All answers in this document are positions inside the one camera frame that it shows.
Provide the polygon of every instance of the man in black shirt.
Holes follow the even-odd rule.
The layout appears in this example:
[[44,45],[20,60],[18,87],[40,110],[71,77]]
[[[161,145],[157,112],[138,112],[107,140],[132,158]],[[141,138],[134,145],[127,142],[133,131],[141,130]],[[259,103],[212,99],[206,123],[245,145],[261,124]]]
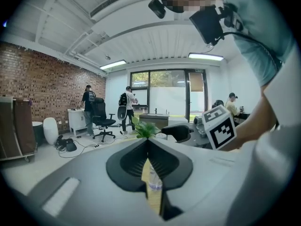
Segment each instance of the man in black shirt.
[[84,116],[85,116],[85,122],[86,122],[86,127],[87,127],[87,134],[86,136],[94,136],[93,132],[93,124],[92,124],[92,105],[91,103],[95,101],[95,93],[92,91],[91,85],[86,86],[86,92],[83,95],[83,98],[81,100],[81,107],[84,106],[85,102],[85,111],[84,111]]

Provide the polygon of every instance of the black bag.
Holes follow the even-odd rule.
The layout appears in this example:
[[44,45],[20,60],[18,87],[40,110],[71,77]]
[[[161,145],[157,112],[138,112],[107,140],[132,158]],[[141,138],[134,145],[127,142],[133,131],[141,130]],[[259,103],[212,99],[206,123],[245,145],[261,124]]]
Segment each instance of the black bag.
[[126,106],[127,105],[127,94],[123,93],[120,95],[119,97],[119,102],[118,102],[119,106]]

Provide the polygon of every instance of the black office chair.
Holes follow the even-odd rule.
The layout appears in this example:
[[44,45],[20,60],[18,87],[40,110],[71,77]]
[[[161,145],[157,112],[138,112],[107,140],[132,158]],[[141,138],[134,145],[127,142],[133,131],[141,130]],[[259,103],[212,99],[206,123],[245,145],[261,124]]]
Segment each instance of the black office chair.
[[92,102],[92,109],[94,113],[92,116],[92,122],[96,126],[101,126],[104,128],[103,132],[93,136],[93,139],[95,139],[95,137],[102,136],[102,135],[103,135],[103,139],[105,135],[112,136],[113,138],[115,138],[116,136],[113,135],[112,131],[105,131],[108,128],[108,126],[113,125],[116,121],[112,120],[112,116],[115,114],[110,114],[111,118],[107,119],[104,100],[102,98],[95,98],[95,101]]

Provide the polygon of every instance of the white chair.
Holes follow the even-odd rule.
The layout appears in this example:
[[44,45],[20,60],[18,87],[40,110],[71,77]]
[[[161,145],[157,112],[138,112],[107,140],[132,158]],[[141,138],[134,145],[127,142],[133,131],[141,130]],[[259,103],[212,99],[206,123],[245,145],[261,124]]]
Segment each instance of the white chair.
[[58,138],[58,129],[56,120],[48,117],[43,122],[44,135],[50,145],[54,145]]

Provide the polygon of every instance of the white cabinet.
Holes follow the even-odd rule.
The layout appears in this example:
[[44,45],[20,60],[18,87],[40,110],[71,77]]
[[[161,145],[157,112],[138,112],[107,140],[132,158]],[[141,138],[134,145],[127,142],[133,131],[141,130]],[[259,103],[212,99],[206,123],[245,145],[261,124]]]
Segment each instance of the white cabinet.
[[68,110],[68,117],[69,117],[69,128],[70,132],[74,132],[74,135],[76,136],[76,131],[86,128],[86,122],[85,122],[85,115],[84,115],[84,109],[81,110]]

